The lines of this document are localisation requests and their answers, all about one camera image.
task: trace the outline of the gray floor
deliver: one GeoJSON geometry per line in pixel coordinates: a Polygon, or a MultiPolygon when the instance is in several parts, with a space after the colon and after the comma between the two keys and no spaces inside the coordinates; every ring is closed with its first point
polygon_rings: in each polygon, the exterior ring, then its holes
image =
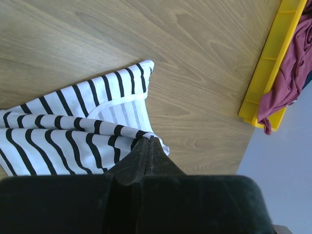
{"type": "Polygon", "coordinates": [[[294,234],[311,233],[311,104],[312,83],[287,108],[276,133],[255,130],[237,172],[258,183],[273,223],[294,234]]]}

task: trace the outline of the black stripe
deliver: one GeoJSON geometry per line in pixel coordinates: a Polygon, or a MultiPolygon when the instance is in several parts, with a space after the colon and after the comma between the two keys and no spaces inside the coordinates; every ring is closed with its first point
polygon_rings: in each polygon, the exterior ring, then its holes
{"type": "Polygon", "coordinates": [[[136,65],[140,69],[140,72],[141,72],[142,88],[143,88],[143,92],[145,93],[146,92],[146,84],[145,84],[145,78],[144,78],[144,70],[139,63],[137,63],[136,65]]]}
{"type": "Polygon", "coordinates": [[[76,173],[73,172],[73,171],[69,168],[69,166],[68,166],[68,164],[67,164],[67,161],[66,161],[66,158],[65,158],[65,156],[64,156],[64,154],[63,154],[62,149],[61,149],[58,145],[56,145],[55,142],[53,142],[53,140],[52,140],[52,138],[51,138],[51,133],[52,133],[52,132],[53,132],[53,130],[51,130],[51,129],[50,129],[50,130],[47,130],[47,131],[45,132],[44,137],[45,137],[46,141],[47,141],[50,145],[52,145],[52,147],[57,151],[58,155],[60,156],[60,159],[62,160],[62,162],[63,162],[63,164],[64,164],[64,167],[69,171],[69,173],[70,173],[71,175],[75,175],[76,173]]]}
{"type": "Polygon", "coordinates": [[[131,151],[133,150],[133,148],[135,147],[135,145],[137,144],[137,142],[138,142],[138,139],[134,139],[134,140],[132,141],[132,144],[131,144],[131,146],[130,146],[131,151]]]}
{"type": "Polygon", "coordinates": [[[119,72],[114,72],[114,73],[115,73],[115,75],[117,76],[117,79],[118,79],[119,90],[120,90],[120,97],[123,98],[125,96],[125,92],[123,90],[122,78],[121,78],[119,72]]]}
{"type": "Polygon", "coordinates": [[[109,88],[109,83],[108,79],[106,76],[102,76],[104,84],[105,84],[105,90],[106,90],[106,95],[107,95],[107,100],[111,101],[112,99],[112,94],[111,94],[111,89],[109,88]]]}
{"type": "Polygon", "coordinates": [[[103,121],[101,121],[101,120],[94,121],[94,133],[95,134],[99,134],[99,128],[100,128],[102,122],[103,121]]]}
{"type": "Polygon", "coordinates": [[[41,125],[41,119],[43,118],[44,115],[38,115],[35,119],[35,125],[38,127],[38,128],[44,128],[42,125],[41,125]]]}
{"type": "Polygon", "coordinates": [[[56,116],[55,117],[55,120],[54,120],[54,126],[57,128],[57,129],[60,129],[62,130],[62,127],[60,125],[60,120],[63,118],[63,116],[56,116]]]}
{"type": "Polygon", "coordinates": [[[61,101],[61,103],[62,103],[62,105],[63,105],[63,107],[64,107],[64,109],[65,109],[67,115],[68,115],[68,116],[74,116],[73,113],[72,113],[72,111],[70,110],[70,108],[69,108],[69,106],[68,106],[68,104],[67,104],[67,102],[66,102],[66,100],[65,100],[65,97],[64,97],[64,95],[63,95],[63,93],[62,93],[61,90],[58,90],[58,91],[57,91],[57,95],[58,95],[59,100],[61,101]]]}
{"type": "Polygon", "coordinates": [[[103,172],[106,172],[107,168],[103,168],[103,166],[102,166],[101,154],[99,153],[96,145],[92,142],[93,136],[94,136],[94,134],[88,133],[86,136],[86,142],[87,142],[88,146],[90,147],[90,150],[92,151],[94,159],[96,160],[97,168],[102,169],[103,172]]]}
{"type": "Polygon", "coordinates": [[[114,129],[114,135],[115,136],[121,136],[121,129],[123,128],[123,125],[117,125],[114,129]]]}
{"type": "Polygon", "coordinates": [[[17,176],[16,172],[14,171],[14,168],[10,161],[5,156],[4,152],[0,149],[0,155],[2,156],[3,160],[5,161],[6,165],[8,166],[9,170],[11,171],[12,175],[17,176]]]}
{"type": "Polygon", "coordinates": [[[19,116],[19,117],[18,117],[18,125],[19,125],[19,128],[24,128],[22,120],[23,120],[23,118],[24,118],[25,116],[26,116],[26,115],[23,115],[23,116],[19,116]]]}
{"type": "Polygon", "coordinates": [[[84,116],[87,117],[89,115],[87,109],[86,109],[86,105],[84,104],[84,101],[83,101],[83,98],[81,96],[81,92],[80,92],[80,89],[78,88],[78,86],[76,84],[73,85],[73,89],[76,93],[76,96],[77,96],[77,99],[78,99],[78,102],[81,106],[81,109],[84,113],[84,116]]]}
{"type": "Polygon", "coordinates": [[[44,162],[47,164],[48,166],[48,169],[51,173],[51,175],[56,175],[57,172],[55,171],[54,167],[53,167],[53,164],[52,162],[50,161],[48,155],[45,153],[45,151],[40,148],[38,145],[36,145],[33,140],[31,139],[31,133],[33,132],[34,129],[27,129],[26,130],[26,133],[25,133],[25,138],[26,138],[26,141],[32,146],[34,147],[38,152],[39,154],[42,156],[44,162]]]}
{"type": "Polygon", "coordinates": [[[79,152],[79,148],[75,142],[75,140],[73,139],[73,131],[66,131],[65,136],[66,139],[68,140],[68,142],[71,144],[73,151],[74,151],[74,157],[75,157],[75,161],[77,163],[77,165],[85,170],[87,172],[87,174],[92,174],[91,170],[89,168],[86,168],[82,165],[81,161],[80,161],[80,152],[79,152]]]}
{"type": "Polygon", "coordinates": [[[31,165],[31,162],[29,161],[25,151],[12,139],[12,131],[13,129],[8,129],[6,130],[5,136],[7,138],[7,140],[14,145],[14,147],[16,148],[16,150],[18,151],[21,159],[23,160],[27,170],[29,171],[30,175],[32,176],[36,176],[37,173],[35,171],[35,169],[33,168],[33,166],[31,165]]]}
{"type": "Polygon", "coordinates": [[[118,163],[120,160],[120,149],[115,147],[116,140],[117,140],[117,136],[111,136],[108,139],[108,145],[112,146],[114,149],[114,163],[115,164],[118,163]]]}
{"type": "Polygon", "coordinates": [[[41,102],[41,104],[43,105],[45,111],[49,114],[49,115],[53,115],[53,112],[49,106],[49,104],[47,103],[47,100],[44,97],[39,97],[39,100],[41,102]]]}
{"type": "Polygon", "coordinates": [[[20,106],[22,110],[25,112],[25,114],[32,114],[31,111],[29,110],[28,106],[26,104],[23,104],[20,106]]]}
{"type": "Polygon", "coordinates": [[[138,132],[136,133],[136,138],[142,138],[144,134],[146,134],[147,132],[142,131],[142,130],[138,130],[138,132]]]}
{"type": "Polygon", "coordinates": [[[131,79],[131,94],[136,94],[135,93],[135,77],[133,75],[133,72],[129,68],[126,68],[126,70],[129,72],[130,79],[131,79]]]}
{"type": "Polygon", "coordinates": [[[99,106],[99,101],[98,101],[98,95],[97,95],[96,87],[94,86],[94,83],[93,83],[92,80],[88,80],[88,83],[90,85],[90,89],[91,89],[91,92],[92,92],[92,95],[93,95],[94,104],[96,106],[99,106]]]}
{"type": "Polygon", "coordinates": [[[9,111],[9,112],[7,112],[7,113],[5,113],[3,115],[3,122],[4,122],[4,125],[5,125],[6,128],[10,128],[10,125],[9,125],[9,122],[8,122],[8,115],[11,114],[11,113],[12,112],[9,111]]]}
{"type": "Polygon", "coordinates": [[[74,120],[74,127],[75,127],[77,130],[84,132],[84,131],[85,131],[84,128],[82,128],[82,127],[80,126],[80,121],[81,121],[81,120],[82,120],[82,118],[80,118],[80,117],[75,118],[75,120],[74,120]]]}

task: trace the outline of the white fabric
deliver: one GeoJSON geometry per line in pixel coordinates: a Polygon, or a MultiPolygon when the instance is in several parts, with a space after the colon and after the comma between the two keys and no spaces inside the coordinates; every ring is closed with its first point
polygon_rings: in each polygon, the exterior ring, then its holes
{"type": "Polygon", "coordinates": [[[156,136],[145,106],[153,67],[146,60],[0,111],[0,165],[10,176],[109,170],[156,136]]]}

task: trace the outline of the maroon cloth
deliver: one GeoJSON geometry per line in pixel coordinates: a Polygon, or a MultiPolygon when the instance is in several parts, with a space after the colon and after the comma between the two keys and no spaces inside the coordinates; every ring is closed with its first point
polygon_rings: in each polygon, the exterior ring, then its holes
{"type": "Polygon", "coordinates": [[[312,70],[312,0],[309,0],[293,39],[286,52],[274,85],[263,95],[258,110],[258,122],[271,134],[270,115],[298,98],[308,73],[312,70]]]}

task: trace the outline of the black and white striped fabric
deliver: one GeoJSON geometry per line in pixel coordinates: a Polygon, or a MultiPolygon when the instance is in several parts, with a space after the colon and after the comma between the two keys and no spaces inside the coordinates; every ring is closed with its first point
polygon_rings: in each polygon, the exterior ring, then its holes
{"type": "Polygon", "coordinates": [[[9,176],[106,172],[139,138],[157,137],[145,106],[153,67],[146,60],[1,110],[0,165],[9,176]]]}

